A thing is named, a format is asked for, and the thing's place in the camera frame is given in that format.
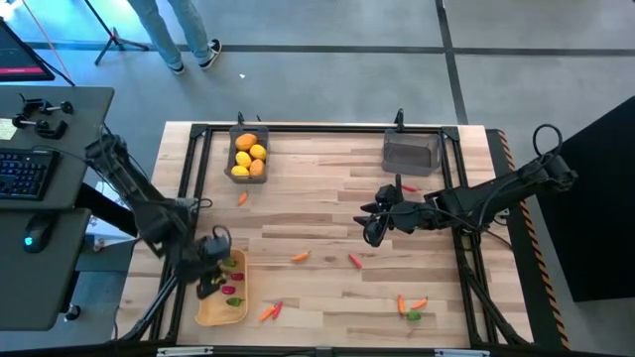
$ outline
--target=person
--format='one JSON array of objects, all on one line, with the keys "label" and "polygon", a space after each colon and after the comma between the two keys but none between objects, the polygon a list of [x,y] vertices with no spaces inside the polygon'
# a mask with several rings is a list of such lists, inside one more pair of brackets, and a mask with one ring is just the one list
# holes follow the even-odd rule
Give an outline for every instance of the person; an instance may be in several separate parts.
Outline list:
[{"label": "person", "polygon": [[[207,33],[202,24],[200,14],[191,0],[168,0],[186,34],[191,52],[198,60],[198,66],[206,70],[211,67],[222,51],[222,43],[213,39],[207,40]],[[159,14],[156,0],[128,0],[137,13],[141,24],[148,32],[152,43],[157,47],[159,55],[175,74],[183,74],[186,67],[181,59],[181,51],[177,48],[166,22]]]}]

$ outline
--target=keyboard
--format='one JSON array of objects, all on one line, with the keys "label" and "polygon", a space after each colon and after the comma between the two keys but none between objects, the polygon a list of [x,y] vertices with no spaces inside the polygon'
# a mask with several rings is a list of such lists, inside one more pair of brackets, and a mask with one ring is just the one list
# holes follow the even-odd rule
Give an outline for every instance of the keyboard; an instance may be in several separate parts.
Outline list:
[{"label": "keyboard", "polygon": [[0,149],[0,199],[42,200],[60,153]]}]

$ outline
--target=wooden tabletop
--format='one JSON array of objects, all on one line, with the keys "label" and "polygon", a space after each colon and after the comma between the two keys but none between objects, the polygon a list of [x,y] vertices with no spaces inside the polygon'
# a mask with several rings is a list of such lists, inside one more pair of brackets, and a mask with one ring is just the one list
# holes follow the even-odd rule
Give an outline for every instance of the wooden tabletop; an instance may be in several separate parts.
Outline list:
[{"label": "wooden tabletop", "polygon": [[[176,196],[185,160],[191,122],[166,124],[153,184],[165,195]],[[460,126],[460,143],[470,185],[494,178],[485,130]],[[271,133],[268,180],[261,185],[237,185],[223,173],[229,139],[214,133],[203,197],[213,208],[200,213],[196,237],[211,234],[215,224],[230,228],[234,247],[249,261],[249,312],[238,323],[202,327],[195,285],[186,293],[180,344],[216,345],[331,345],[369,347],[468,347],[465,315],[456,258],[449,230],[393,231],[379,248],[362,239],[362,227],[353,222],[359,206],[373,201],[379,186],[394,183],[381,169],[383,135],[350,133]],[[449,149],[450,165],[455,166]],[[193,191],[201,143],[196,148]],[[453,182],[458,185],[455,170]],[[441,170],[429,177],[403,177],[404,184],[421,193],[444,188]],[[237,207],[238,195],[249,190],[247,202]],[[507,230],[492,229],[507,238]],[[294,264],[290,258],[311,250],[311,257]],[[532,340],[513,253],[483,235],[483,254],[490,295],[521,336]],[[363,263],[358,271],[347,255]],[[155,297],[163,262],[145,244],[135,248],[117,321],[121,333],[129,330]],[[397,295],[407,305],[429,297],[419,323],[397,313]],[[271,304],[283,301],[277,320],[258,322]],[[486,338],[480,303],[475,298],[477,322]],[[169,300],[163,329],[172,312]]]}]

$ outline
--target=sneaker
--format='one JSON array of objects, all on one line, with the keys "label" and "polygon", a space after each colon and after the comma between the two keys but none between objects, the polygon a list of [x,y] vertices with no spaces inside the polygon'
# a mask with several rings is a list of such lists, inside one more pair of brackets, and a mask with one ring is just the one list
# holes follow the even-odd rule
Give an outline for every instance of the sneaker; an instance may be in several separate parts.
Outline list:
[{"label": "sneaker", "polygon": [[176,75],[181,75],[183,73],[186,72],[186,67],[181,63],[181,67],[179,68],[172,68],[170,67],[170,69],[172,70],[172,72]]},{"label": "sneaker", "polygon": [[209,57],[203,63],[198,64],[198,66],[200,66],[200,69],[203,69],[203,70],[209,69],[211,65],[214,64],[214,61],[218,59],[218,56],[220,55],[221,52],[222,52],[222,43],[217,39],[211,40],[209,42]]}]

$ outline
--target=gray floor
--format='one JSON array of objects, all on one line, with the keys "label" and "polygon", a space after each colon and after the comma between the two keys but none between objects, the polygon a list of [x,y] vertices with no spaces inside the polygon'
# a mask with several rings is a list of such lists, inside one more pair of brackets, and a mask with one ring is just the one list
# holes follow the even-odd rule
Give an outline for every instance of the gray floor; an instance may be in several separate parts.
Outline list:
[{"label": "gray floor", "polygon": [[[28,2],[54,43],[96,44],[105,39],[83,1]],[[125,0],[92,2],[123,37],[148,42]],[[184,35],[167,1],[158,2],[174,39],[183,44]],[[235,120],[240,110],[248,118],[258,114],[273,121],[386,122],[403,107],[409,123],[457,122],[442,51],[422,55],[249,50],[251,45],[441,47],[435,0],[194,3],[211,35],[229,45],[244,45],[247,52],[225,53],[206,73],[184,54],[189,70],[176,77],[154,52],[111,52],[95,67],[97,52],[60,51],[77,84],[115,88],[107,123],[126,138],[148,172],[167,120]],[[445,0],[444,5],[455,47],[635,49],[631,0]],[[25,41],[44,40],[23,7],[9,22]],[[75,26],[69,28],[68,22]],[[52,52],[40,53],[58,64]],[[552,55],[559,56],[455,58],[468,122],[505,130],[517,164],[534,157],[531,133],[536,126],[553,123],[568,137],[635,94],[633,56]],[[59,79],[54,84],[64,85]],[[541,136],[541,146],[549,149],[554,140]],[[540,223],[539,211],[532,208]],[[572,302],[549,235],[539,223],[541,246],[573,349],[635,355],[635,299]],[[121,274],[92,273],[81,279],[75,298],[85,302],[86,316],[60,322],[49,332],[0,333],[0,349],[108,339]],[[87,301],[88,296],[98,298]]]}]

